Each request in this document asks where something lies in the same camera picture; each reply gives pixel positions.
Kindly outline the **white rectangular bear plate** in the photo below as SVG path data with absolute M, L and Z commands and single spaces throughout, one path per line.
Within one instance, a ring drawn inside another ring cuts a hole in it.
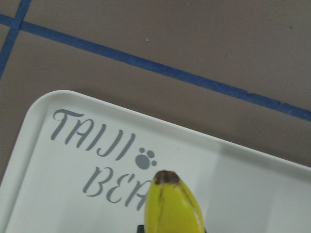
M 209 233 L 308 233 L 311 170 L 72 91 L 28 110 L 0 187 L 3 233 L 134 233 L 159 170 Z

